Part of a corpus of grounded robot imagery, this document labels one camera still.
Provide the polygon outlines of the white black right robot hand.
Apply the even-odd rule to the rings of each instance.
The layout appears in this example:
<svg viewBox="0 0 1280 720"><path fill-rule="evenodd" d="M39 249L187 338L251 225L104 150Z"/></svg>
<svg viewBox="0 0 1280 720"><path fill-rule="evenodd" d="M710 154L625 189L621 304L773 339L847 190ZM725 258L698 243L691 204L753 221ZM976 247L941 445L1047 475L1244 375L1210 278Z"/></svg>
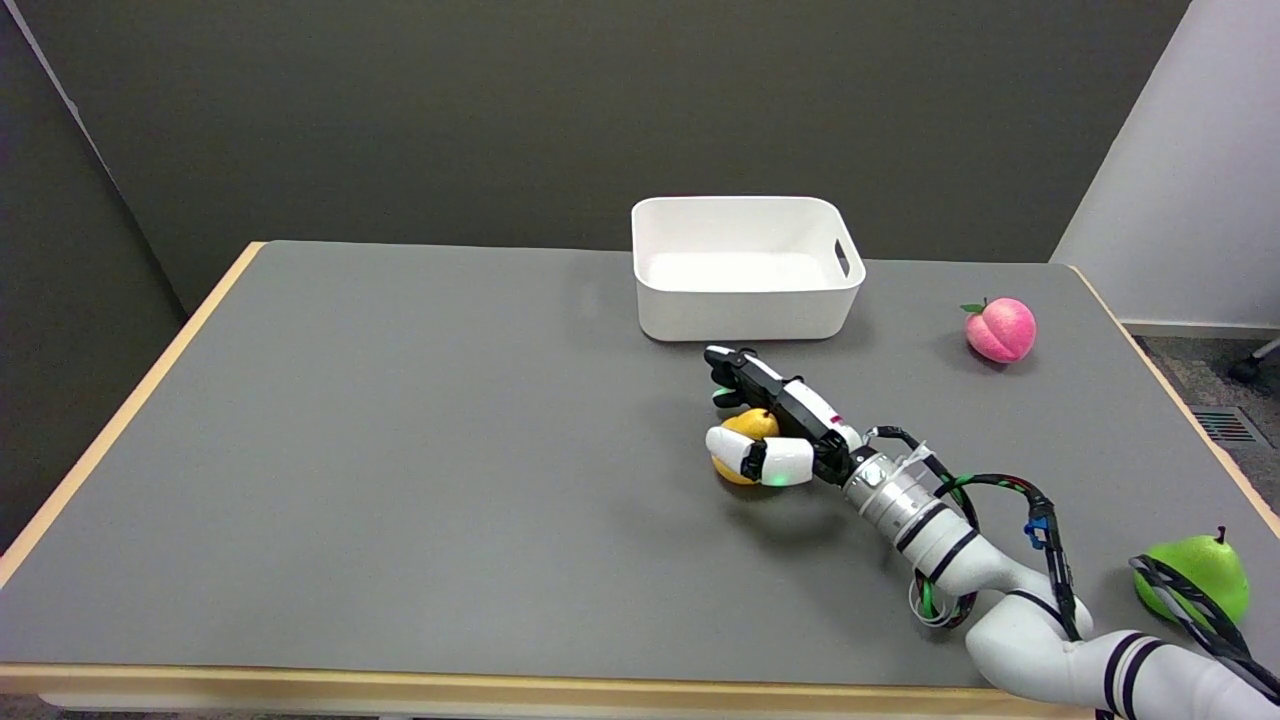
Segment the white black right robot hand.
<svg viewBox="0 0 1280 720"><path fill-rule="evenodd" d="M718 386L713 404L741 411L705 436L726 480L785 488L852 478L861 437L800 375L781 375L750 348L708 345L703 359Z"/></svg>

